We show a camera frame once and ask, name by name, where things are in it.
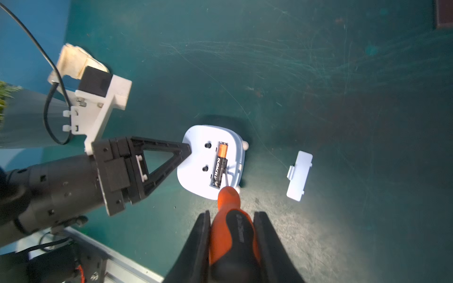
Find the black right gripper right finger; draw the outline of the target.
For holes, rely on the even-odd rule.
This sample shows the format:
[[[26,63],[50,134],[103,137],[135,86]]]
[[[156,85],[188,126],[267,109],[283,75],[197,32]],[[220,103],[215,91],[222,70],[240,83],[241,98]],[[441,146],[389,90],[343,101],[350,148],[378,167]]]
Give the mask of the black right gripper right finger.
[[[305,283],[291,262],[270,218],[265,212],[254,213],[263,283]]]

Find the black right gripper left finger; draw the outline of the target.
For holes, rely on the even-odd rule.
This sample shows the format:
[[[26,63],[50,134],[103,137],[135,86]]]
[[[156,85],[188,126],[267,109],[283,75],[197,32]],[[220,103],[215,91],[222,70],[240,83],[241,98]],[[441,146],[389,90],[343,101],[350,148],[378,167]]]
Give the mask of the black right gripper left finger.
[[[200,213],[186,243],[163,283],[207,283],[211,231],[209,211]]]

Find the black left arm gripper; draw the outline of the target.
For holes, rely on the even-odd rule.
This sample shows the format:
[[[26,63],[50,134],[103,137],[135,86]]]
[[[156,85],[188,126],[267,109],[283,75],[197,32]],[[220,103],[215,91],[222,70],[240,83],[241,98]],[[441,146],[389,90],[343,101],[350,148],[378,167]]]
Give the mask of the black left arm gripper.
[[[93,155],[1,172],[1,245],[65,226],[105,206],[112,216],[126,202],[146,199],[192,153],[190,145],[142,137],[95,142]],[[172,156],[152,172],[145,152]]]

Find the orange black screwdriver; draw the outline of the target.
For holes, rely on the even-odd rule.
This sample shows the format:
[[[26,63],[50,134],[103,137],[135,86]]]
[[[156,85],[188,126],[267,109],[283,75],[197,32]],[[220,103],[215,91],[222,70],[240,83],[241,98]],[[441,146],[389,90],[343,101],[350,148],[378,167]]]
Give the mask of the orange black screwdriver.
[[[241,209],[234,187],[218,194],[218,212],[212,221],[209,269],[215,283],[260,283],[261,256],[253,221]]]

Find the white alarm device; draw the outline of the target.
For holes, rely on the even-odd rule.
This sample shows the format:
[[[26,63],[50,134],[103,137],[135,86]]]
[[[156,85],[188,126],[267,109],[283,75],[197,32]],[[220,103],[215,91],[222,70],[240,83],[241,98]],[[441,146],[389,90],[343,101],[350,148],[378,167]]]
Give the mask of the white alarm device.
[[[187,191],[210,200],[217,200],[224,186],[241,190],[245,152],[249,143],[236,132],[218,126],[196,125],[187,130],[183,139],[191,147],[191,155],[178,166],[177,176]],[[221,187],[211,186],[211,175],[219,142],[228,144],[225,175]]]

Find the Duracell AA battery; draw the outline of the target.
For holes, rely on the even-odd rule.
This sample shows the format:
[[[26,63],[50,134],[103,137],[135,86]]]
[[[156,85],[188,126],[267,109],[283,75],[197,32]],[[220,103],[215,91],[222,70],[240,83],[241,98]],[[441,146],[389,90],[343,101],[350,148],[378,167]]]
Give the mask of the Duracell AA battery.
[[[222,178],[225,175],[227,169],[227,153],[228,144],[220,141],[217,147],[217,153],[215,156],[214,167],[211,175],[211,186],[220,188],[222,184]]]

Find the white battery cover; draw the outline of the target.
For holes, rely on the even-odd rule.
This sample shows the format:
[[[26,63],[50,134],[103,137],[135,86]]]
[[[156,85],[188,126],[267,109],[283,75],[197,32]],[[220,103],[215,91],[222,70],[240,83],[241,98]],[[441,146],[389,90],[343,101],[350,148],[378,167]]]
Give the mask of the white battery cover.
[[[289,167],[287,179],[290,181],[287,197],[297,202],[301,201],[304,195],[304,188],[307,182],[310,168],[312,167],[313,155],[299,151],[294,165]]]

